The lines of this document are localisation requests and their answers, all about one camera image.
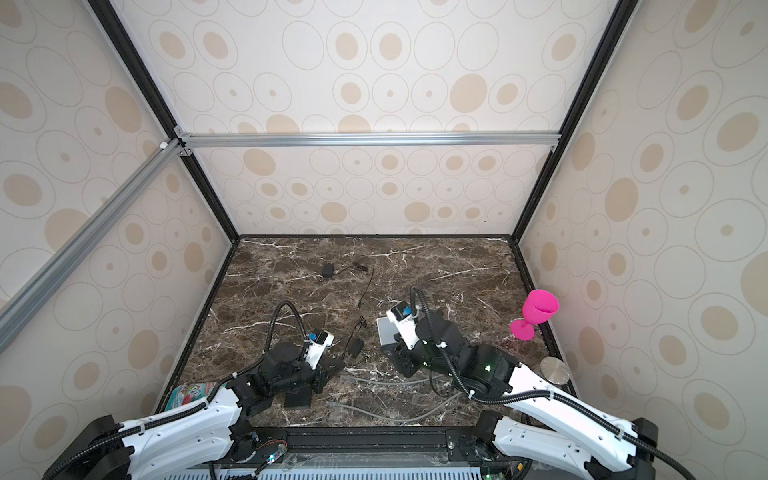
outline silver metal bar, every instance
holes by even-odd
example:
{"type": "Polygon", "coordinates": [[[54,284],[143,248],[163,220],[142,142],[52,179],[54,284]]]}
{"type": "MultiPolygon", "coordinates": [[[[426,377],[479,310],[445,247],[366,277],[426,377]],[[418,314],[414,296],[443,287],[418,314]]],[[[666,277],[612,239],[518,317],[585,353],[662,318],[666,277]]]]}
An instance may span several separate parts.
{"type": "Polygon", "coordinates": [[[179,141],[167,142],[134,172],[88,222],[16,293],[0,313],[0,353],[22,331],[83,259],[121,219],[171,158],[181,151],[179,141]]]}
{"type": "Polygon", "coordinates": [[[372,134],[184,134],[188,147],[354,147],[406,145],[556,145],[557,131],[407,132],[372,134]]]}

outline patterned wall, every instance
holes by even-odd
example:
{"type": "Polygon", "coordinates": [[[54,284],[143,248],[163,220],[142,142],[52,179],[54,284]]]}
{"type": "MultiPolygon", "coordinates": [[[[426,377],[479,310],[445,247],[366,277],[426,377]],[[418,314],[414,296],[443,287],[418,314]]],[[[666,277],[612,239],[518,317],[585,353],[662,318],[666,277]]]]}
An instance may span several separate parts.
{"type": "Polygon", "coordinates": [[[3,479],[40,478],[97,417],[153,411],[229,248],[184,171],[172,161],[0,354],[3,479]]]}
{"type": "Polygon", "coordinates": [[[508,233],[547,145],[198,149],[240,233],[508,233]]]}
{"type": "Polygon", "coordinates": [[[647,2],[522,242],[579,393],[699,480],[768,472],[766,46],[768,3],[647,2]]]}
{"type": "Polygon", "coordinates": [[[0,2],[0,306],[164,138],[72,0],[0,2]]]}
{"type": "Polygon", "coordinates": [[[190,132],[557,130],[615,0],[120,0],[190,132]]]}

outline brown marble surface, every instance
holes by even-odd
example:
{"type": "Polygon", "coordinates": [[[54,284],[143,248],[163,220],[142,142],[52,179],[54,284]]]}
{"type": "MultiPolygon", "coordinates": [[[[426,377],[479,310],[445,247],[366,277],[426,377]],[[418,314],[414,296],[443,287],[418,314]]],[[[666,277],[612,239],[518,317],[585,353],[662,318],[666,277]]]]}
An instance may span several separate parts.
{"type": "MultiPolygon", "coordinates": [[[[283,396],[251,422],[261,426],[398,425],[341,409],[330,402],[356,406],[390,418],[409,419],[435,408],[444,399],[428,382],[410,386],[378,386],[357,382],[354,375],[381,382],[404,380],[379,351],[376,318],[396,301],[407,300],[411,285],[424,290],[433,309],[442,308],[470,343],[490,343],[510,352],[538,371],[547,356],[541,335],[523,342],[509,332],[509,323],[521,316],[525,299],[520,276],[508,244],[498,238],[251,238],[237,249],[218,296],[192,354],[181,383],[215,381],[258,360],[266,329],[276,304],[291,300],[307,329],[323,328],[336,336],[326,355],[338,355],[360,315],[368,320],[361,337],[365,348],[357,359],[347,357],[347,369],[313,397],[312,407],[283,409],[283,396]],[[352,261],[374,267],[373,281],[362,302],[370,273],[347,270],[325,280],[320,266],[336,270],[352,261]]],[[[283,309],[273,345],[298,343],[300,335],[283,309]]],[[[426,378],[417,372],[412,379],[426,378]]],[[[443,392],[449,388],[435,382],[443,392]]],[[[505,407],[496,407],[515,416],[505,407]]],[[[445,408],[413,425],[471,425],[483,406],[453,399],[445,408]]]]}

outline gray cable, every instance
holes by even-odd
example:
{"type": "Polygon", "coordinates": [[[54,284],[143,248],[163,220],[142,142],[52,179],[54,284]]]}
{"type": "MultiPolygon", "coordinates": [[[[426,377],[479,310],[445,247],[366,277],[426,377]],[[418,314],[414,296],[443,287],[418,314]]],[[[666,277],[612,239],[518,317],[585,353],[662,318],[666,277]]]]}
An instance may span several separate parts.
{"type": "Polygon", "coordinates": [[[388,422],[410,423],[410,422],[418,422],[419,420],[424,419],[424,418],[430,416],[432,413],[435,413],[438,410],[440,410],[441,408],[443,408],[446,405],[448,405],[451,402],[451,400],[455,399],[456,397],[460,396],[461,394],[462,394],[461,392],[455,393],[451,398],[446,399],[443,403],[441,403],[440,405],[436,406],[434,409],[429,410],[427,413],[419,415],[418,417],[413,417],[412,419],[392,419],[392,418],[385,417],[385,416],[382,416],[382,415],[379,415],[379,414],[376,414],[376,413],[373,413],[373,412],[369,412],[368,410],[363,410],[363,409],[359,409],[359,408],[351,406],[351,405],[346,405],[344,403],[338,403],[338,402],[326,402],[326,403],[329,406],[332,406],[332,407],[339,407],[341,409],[354,410],[355,412],[360,412],[362,414],[365,414],[365,415],[368,415],[368,416],[372,416],[375,419],[386,420],[388,422]]]}
{"type": "Polygon", "coordinates": [[[416,383],[424,383],[429,381],[429,378],[426,378],[426,379],[418,379],[418,380],[406,380],[405,382],[380,382],[378,380],[361,379],[360,377],[354,376],[354,375],[341,375],[339,378],[341,379],[348,378],[351,380],[355,380],[357,382],[372,383],[373,385],[393,385],[393,386],[394,385],[415,385],[416,383]]]}

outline robotic arm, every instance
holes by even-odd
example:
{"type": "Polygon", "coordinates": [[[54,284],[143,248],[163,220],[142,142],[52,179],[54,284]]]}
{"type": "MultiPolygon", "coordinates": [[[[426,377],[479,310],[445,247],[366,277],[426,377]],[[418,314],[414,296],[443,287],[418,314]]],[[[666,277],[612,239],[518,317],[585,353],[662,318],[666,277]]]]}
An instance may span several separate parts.
{"type": "Polygon", "coordinates": [[[654,457],[694,478],[656,449],[658,429],[646,419],[629,422],[562,392],[515,357],[494,346],[470,345],[418,289],[377,320],[382,351],[410,378],[422,367],[453,378],[453,386],[486,405],[506,405],[554,431],[483,412],[475,427],[478,452],[532,458],[587,480],[653,480],[654,457]]]}
{"type": "Polygon", "coordinates": [[[277,343],[258,363],[217,383],[207,398],[122,424],[111,415],[96,419],[43,480],[158,480],[224,456],[248,462],[265,449],[269,465],[286,451],[285,442],[258,446],[248,417],[268,409],[281,392],[286,409],[309,408],[312,393],[344,368],[341,360],[322,358],[332,342],[332,334],[315,330],[304,347],[277,343]]]}

